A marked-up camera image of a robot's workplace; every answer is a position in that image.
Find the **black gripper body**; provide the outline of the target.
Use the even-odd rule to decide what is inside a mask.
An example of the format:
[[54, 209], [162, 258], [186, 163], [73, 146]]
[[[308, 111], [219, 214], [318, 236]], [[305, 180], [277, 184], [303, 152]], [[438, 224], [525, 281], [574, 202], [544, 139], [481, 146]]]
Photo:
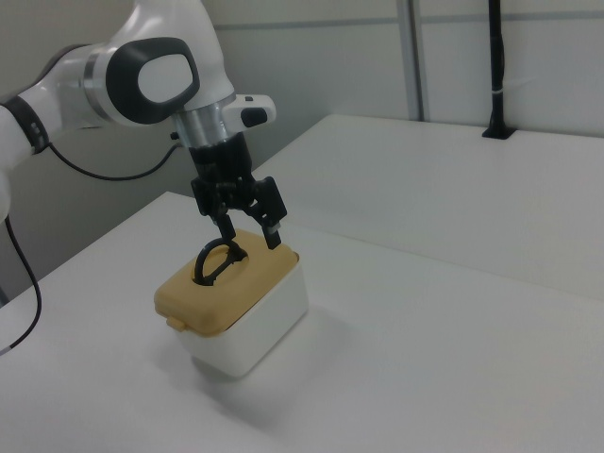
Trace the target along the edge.
[[205, 183], [237, 183], [252, 187], [252, 159], [243, 133], [214, 145], [190, 147], [197, 177], [191, 185]]

